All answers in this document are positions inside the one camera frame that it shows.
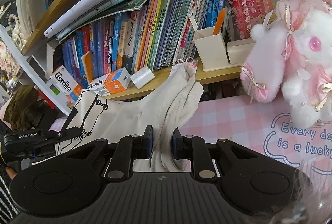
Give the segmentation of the person's left hand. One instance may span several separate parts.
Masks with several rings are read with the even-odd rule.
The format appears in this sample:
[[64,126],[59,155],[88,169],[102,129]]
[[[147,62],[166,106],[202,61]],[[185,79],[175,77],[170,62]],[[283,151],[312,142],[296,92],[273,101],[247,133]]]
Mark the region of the person's left hand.
[[15,176],[17,175],[17,173],[13,169],[11,169],[10,167],[5,167],[5,170],[6,170],[6,172],[7,172],[10,179],[14,179]]

